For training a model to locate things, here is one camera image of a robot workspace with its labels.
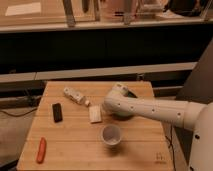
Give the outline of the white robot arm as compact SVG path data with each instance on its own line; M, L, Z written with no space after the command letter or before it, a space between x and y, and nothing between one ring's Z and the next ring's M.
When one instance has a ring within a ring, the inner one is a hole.
M103 101L108 113L138 115L193 132L188 171L213 171L213 102L209 104L128 97L129 89L116 83Z

